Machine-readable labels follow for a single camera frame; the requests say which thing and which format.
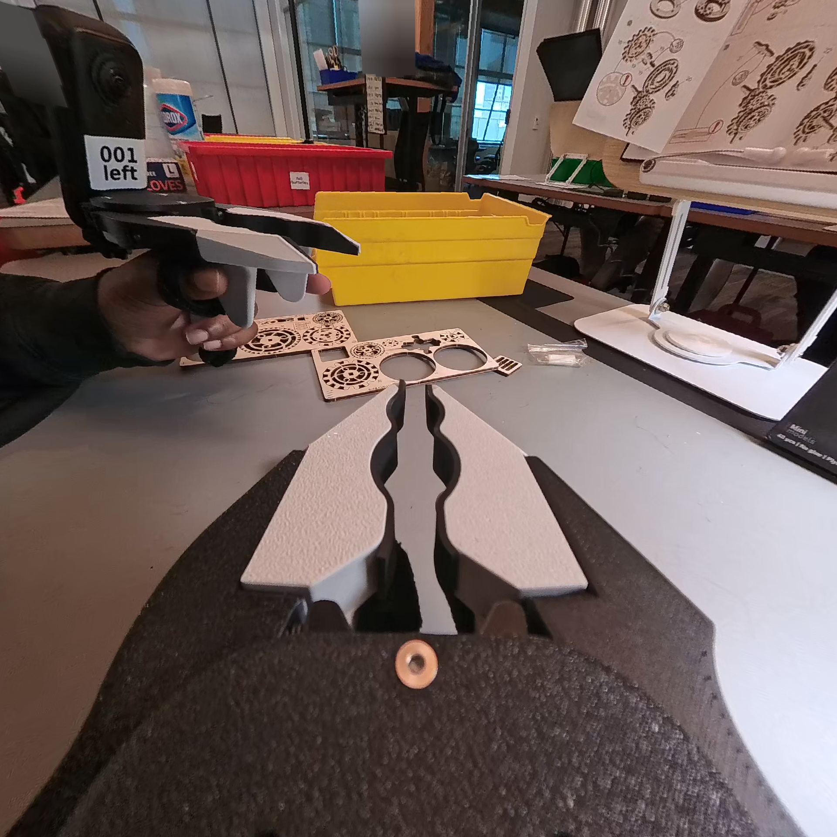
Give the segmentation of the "gear instruction booklet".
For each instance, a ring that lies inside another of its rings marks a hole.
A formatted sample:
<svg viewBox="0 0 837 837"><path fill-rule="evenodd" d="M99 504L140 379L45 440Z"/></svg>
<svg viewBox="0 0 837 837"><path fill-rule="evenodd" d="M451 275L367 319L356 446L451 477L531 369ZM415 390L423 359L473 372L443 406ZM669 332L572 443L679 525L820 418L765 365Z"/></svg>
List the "gear instruction booklet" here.
<svg viewBox="0 0 837 837"><path fill-rule="evenodd" d="M836 2L627 2L573 123L654 156L832 168Z"/></svg>

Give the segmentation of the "white wipes canister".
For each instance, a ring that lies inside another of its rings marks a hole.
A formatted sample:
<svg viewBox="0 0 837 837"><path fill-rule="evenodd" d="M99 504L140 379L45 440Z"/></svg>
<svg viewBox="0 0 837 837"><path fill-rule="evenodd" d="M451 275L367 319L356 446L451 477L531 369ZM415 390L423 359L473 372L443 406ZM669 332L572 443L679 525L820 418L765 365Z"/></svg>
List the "white wipes canister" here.
<svg viewBox="0 0 837 837"><path fill-rule="evenodd" d="M162 125L173 141L203 141L194 106L192 86L186 80L160 77L153 80Z"/></svg>

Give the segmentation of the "black puzzle box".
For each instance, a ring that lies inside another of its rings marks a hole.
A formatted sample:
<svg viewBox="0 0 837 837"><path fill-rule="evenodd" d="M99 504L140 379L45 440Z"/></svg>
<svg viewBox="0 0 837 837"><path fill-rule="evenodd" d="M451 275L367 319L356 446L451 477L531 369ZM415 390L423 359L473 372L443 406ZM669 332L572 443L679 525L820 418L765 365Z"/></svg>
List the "black puzzle box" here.
<svg viewBox="0 0 837 837"><path fill-rule="evenodd" d="M836 364L767 434L776 453L836 482Z"/></svg>

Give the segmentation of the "yellow plastic bin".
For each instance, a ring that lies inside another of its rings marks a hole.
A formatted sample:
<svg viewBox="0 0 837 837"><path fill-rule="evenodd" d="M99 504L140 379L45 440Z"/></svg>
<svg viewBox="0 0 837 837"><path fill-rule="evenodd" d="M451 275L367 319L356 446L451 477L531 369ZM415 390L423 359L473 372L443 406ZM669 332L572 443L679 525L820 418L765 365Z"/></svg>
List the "yellow plastic bin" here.
<svg viewBox="0 0 837 837"><path fill-rule="evenodd" d="M360 244L316 254L347 307L518 296L549 215L492 194L319 192L314 219Z"/></svg>

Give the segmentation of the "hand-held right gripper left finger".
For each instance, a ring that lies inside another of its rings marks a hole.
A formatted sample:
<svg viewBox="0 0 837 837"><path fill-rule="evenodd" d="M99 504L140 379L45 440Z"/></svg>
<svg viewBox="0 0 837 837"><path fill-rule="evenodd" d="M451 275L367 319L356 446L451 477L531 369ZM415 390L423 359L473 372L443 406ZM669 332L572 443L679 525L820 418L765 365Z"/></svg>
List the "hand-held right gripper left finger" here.
<svg viewBox="0 0 837 837"><path fill-rule="evenodd" d="M295 592L353 615L392 577L394 510L406 384L387 387L306 449L240 583Z"/></svg>

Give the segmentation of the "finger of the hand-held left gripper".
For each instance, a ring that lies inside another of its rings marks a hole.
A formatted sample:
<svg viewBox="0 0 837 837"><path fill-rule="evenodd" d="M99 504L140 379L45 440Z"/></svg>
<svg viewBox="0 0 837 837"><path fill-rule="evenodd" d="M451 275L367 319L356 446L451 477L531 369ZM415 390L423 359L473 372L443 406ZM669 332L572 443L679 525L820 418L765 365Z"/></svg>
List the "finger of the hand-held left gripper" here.
<svg viewBox="0 0 837 837"><path fill-rule="evenodd" d="M223 208L223 225L287 238L300 248L359 256L361 245L326 222L263 208Z"/></svg>
<svg viewBox="0 0 837 837"><path fill-rule="evenodd" d="M151 216L154 232L166 249L182 251L194 264L221 265L230 278L221 300L244 299L254 294L259 270L267 286L286 301L302 300L308 281L317 271L311 257L277 235L228 227L203 217Z"/></svg>

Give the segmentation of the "wooden sheet with round holes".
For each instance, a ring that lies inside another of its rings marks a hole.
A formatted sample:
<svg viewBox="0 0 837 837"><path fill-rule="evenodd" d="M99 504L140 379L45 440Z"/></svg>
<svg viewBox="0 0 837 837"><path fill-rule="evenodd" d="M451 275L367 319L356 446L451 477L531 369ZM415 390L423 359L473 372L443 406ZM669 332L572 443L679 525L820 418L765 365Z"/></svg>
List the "wooden sheet with round holes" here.
<svg viewBox="0 0 837 837"><path fill-rule="evenodd" d="M479 364L472 369L451 367L442 361L440 354L452 350L470 354ZM406 381L407 386L500 371L498 361L459 328L357 341L345 351L346 357L330 361L322 358L322 350L312 352L320 392L328 403L376 394L401 382L382 369L386 362L398 357L416 358L426 371L422 378Z"/></svg>

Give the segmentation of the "red plastic bin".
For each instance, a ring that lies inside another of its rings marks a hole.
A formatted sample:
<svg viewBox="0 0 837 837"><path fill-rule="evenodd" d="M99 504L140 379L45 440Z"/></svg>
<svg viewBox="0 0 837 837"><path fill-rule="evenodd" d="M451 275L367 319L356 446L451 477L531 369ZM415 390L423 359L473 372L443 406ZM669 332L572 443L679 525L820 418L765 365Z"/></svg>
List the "red plastic bin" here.
<svg viewBox="0 0 837 837"><path fill-rule="evenodd" d="M392 152L257 138L184 141L198 194L251 208L313 206L320 192L382 192Z"/></svg>

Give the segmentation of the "long wooden table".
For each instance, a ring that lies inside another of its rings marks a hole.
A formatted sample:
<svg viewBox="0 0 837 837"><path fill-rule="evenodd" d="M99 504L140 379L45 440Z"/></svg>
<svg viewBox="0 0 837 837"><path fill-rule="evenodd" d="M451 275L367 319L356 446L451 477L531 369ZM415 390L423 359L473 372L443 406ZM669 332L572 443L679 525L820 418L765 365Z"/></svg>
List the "long wooden table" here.
<svg viewBox="0 0 837 837"><path fill-rule="evenodd" d="M572 190L540 183L526 177L464 175L462 185L478 187L497 194L542 197L649 217L670 218L673 208L672 201L616 197L589 189ZM766 210L758 208L754 211L723 211L719 208L709 208L708 205L699 202L692 202L688 220L696 224L776 236L811 245L836 246L835 215L825 212L788 213L770 208Z"/></svg>

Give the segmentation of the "white book stand holder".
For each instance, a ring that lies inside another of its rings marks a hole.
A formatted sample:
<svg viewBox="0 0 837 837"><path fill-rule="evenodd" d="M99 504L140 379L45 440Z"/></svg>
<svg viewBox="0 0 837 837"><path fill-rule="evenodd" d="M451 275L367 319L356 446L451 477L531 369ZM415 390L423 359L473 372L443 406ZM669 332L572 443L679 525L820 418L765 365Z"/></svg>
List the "white book stand holder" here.
<svg viewBox="0 0 837 837"><path fill-rule="evenodd" d="M640 181L659 193L718 197L780 217L835 220L835 146L745 147L649 157Z"/></svg>

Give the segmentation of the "clear plastic parts bag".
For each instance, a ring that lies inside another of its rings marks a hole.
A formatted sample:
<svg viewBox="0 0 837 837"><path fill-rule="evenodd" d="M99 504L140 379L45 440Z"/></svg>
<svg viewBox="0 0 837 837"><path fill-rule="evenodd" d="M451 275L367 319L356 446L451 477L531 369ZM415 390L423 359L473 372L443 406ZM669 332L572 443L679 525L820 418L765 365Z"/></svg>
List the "clear plastic parts bag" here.
<svg viewBox="0 0 837 837"><path fill-rule="evenodd" d="M580 367L589 361L585 339L561 341L549 344L529 344L527 354L531 361L554 367Z"/></svg>

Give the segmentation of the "person's left hand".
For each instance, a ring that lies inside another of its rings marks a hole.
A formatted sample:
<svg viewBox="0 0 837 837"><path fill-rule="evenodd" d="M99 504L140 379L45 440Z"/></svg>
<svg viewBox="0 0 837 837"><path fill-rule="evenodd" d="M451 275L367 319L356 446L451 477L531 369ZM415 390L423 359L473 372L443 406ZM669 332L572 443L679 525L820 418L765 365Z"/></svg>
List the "person's left hand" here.
<svg viewBox="0 0 837 837"><path fill-rule="evenodd" d="M243 328L225 315L197 319L169 306L158 292L157 269L157 258L146 252L99 279L99 310L125 350L149 361L177 361L200 349L237 350L254 338L257 323Z"/></svg>

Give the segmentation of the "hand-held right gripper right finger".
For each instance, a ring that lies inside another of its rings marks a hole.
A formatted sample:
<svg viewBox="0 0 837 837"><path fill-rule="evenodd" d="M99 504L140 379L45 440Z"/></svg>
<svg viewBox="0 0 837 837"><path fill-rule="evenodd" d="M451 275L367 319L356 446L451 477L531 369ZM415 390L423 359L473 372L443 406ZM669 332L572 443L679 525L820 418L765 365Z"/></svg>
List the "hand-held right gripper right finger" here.
<svg viewBox="0 0 837 837"><path fill-rule="evenodd" d="M500 602L584 592L588 580L527 454L442 388L425 387L434 474L434 570L455 622Z"/></svg>

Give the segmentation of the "wooden sheet with large gears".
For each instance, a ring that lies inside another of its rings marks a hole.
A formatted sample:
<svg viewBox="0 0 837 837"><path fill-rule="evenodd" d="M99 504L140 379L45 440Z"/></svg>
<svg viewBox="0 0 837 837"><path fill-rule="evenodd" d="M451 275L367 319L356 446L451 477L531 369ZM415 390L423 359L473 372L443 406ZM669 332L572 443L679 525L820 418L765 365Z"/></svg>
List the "wooden sheet with large gears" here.
<svg viewBox="0 0 837 837"><path fill-rule="evenodd" d="M349 347L358 342L341 310L256 319L258 332L239 347L234 361L286 357L313 350Z"/></svg>

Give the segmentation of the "black softbox hood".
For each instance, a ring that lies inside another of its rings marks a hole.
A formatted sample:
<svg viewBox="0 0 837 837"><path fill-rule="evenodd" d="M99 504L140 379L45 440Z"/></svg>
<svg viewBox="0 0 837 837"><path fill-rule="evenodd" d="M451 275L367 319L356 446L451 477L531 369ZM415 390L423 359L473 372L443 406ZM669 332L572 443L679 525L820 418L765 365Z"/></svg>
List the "black softbox hood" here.
<svg viewBox="0 0 837 837"><path fill-rule="evenodd" d="M554 102L580 101L602 57L599 28L549 37L537 47Z"/></svg>

